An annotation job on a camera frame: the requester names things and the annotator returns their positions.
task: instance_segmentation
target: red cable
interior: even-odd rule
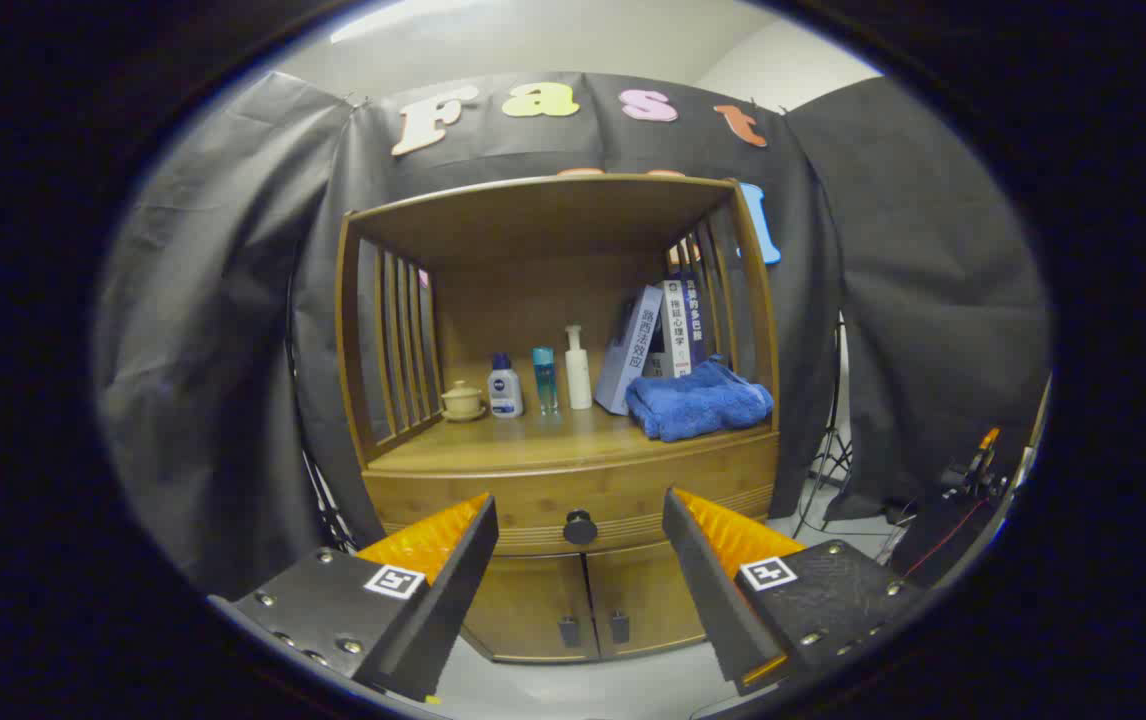
[[[984,500],[979,500],[978,504],[974,504],[974,509],[970,510],[970,514],[965,515],[965,519],[960,521],[960,524],[956,525],[956,529],[953,529],[953,530],[951,530],[951,532],[947,533],[947,537],[942,538],[942,542],[935,543],[935,546],[933,546],[933,550],[926,551],[925,555],[924,555],[924,557],[921,557],[919,562],[916,562],[915,565],[911,565],[911,569],[908,570],[902,576],[902,579],[905,580],[908,578],[908,576],[910,576],[911,573],[915,573],[915,570],[917,568],[919,568],[920,565],[924,565],[924,562],[926,559],[928,559],[929,556],[933,555],[934,551],[942,550],[942,546],[944,546],[944,543],[947,543],[948,539],[951,539],[951,538],[956,537],[956,533],[960,532],[960,529],[965,527],[965,523],[967,523],[967,521],[970,521],[970,518],[972,518],[972,514],[974,514],[979,509],[979,507],[981,507],[983,504],[986,504],[986,501]]]

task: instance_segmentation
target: orange gripper pad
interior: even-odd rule
[[[382,565],[417,570],[418,573],[426,574],[427,584],[434,584],[435,576],[440,574],[453,548],[458,547],[460,539],[471,527],[471,521],[486,500],[489,500],[487,492],[458,502],[371,543],[355,553],[355,556],[369,562],[380,562]]]
[[[715,551],[715,559],[729,580],[737,577],[738,569],[746,562],[804,550],[804,546],[777,530],[766,527],[728,507],[680,488],[675,488],[675,496],[688,507],[697,527],[702,530],[706,542]]]

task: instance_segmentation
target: saucer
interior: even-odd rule
[[[468,421],[478,418],[478,416],[484,415],[488,409],[489,409],[489,407],[486,407],[486,406],[481,405],[480,406],[480,410],[474,410],[474,413],[468,413],[465,415],[454,415],[453,413],[449,413],[448,410],[445,410],[444,412],[444,418],[453,421],[453,423],[466,423]]]

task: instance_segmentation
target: white wall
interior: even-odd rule
[[[350,97],[452,79],[582,70],[692,85],[777,15],[735,0],[405,0],[407,14],[348,40],[330,34],[275,69]]]
[[[730,49],[693,85],[740,100],[753,99],[761,108],[793,110],[831,91],[879,76],[879,70],[810,29],[777,19]]]

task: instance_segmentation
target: cabinet door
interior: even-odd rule
[[[468,641],[501,662],[601,657],[582,557],[494,557],[463,623]]]
[[[669,650],[706,637],[669,542],[591,553],[586,568],[602,657]],[[618,642],[623,631],[625,641]]]

